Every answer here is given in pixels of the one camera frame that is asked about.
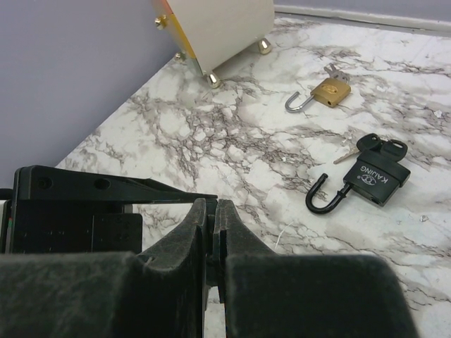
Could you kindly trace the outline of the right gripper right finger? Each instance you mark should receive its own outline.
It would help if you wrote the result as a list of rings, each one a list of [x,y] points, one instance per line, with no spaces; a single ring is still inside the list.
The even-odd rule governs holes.
[[[416,337],[396,274],[362,254],[280,255],[221,200],[214,244],[228,337]]]

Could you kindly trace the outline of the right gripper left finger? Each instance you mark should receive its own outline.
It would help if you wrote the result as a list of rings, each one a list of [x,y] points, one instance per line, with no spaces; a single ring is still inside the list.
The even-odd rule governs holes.
[[[1,257],[2,337],[202,337],[207,202],[141,254]]]

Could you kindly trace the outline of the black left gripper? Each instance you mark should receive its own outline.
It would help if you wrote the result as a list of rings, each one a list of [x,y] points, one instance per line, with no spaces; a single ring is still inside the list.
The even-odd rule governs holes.
[[[147,178],[44,167],[16,170],[1,190],[1,252],[62,254],[142,250],[142,216],[132,204],[192,204],[215,194],[184,192]]]

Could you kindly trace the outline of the black padlock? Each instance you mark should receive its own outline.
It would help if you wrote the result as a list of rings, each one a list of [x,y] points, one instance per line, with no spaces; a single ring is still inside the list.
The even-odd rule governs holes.
[[[392,195],[409,179],[411,171],[398,162],[375,151],[365,150],[357,157],[355,164],[342,181],[344,186],[338,190],[333,200],[323,207],[313,204],[314,195],[327,180],[322,174],[307,192],[305,203],[315,214],[326,214],[334,210],[351,190],[379,206],[384,206]]]

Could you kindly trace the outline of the black head key bunch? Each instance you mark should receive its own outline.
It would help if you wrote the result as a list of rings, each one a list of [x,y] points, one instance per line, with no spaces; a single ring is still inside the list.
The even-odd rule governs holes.
[[[395,162],[399,162],[407,155],[408,146],[397,139],[384,140],[375,133],[366,134],[357,141],[356,146],[352,147],[343,156],[334,160],[333,164],[337,165],[350,156],[359,154],[365,150],[375,151]]]

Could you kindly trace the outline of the brass padlock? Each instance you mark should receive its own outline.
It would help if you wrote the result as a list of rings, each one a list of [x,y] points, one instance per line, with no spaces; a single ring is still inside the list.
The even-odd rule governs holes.
[[[351,92],[351,86],[346,81],[336,78],[326,78],[310,92],[310,96],[299,106],[291,106],[292,102],[299,96],[295,92],[286,102],[285,110],[288,113],[298,113],[312,100],[315,100],[330,108],[336,107]]]

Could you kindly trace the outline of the silver small key bunch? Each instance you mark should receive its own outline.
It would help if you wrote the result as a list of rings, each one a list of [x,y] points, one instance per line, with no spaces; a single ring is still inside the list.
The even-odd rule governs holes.
[[[350,80],[350,77],[347,73],[344,73],[343,71],[339,70],[335,67],[333,63],[330,63],[329,65],[325,66],[323,68],[329,75],[329,78],[337,79],[341,82],[348,83]]]

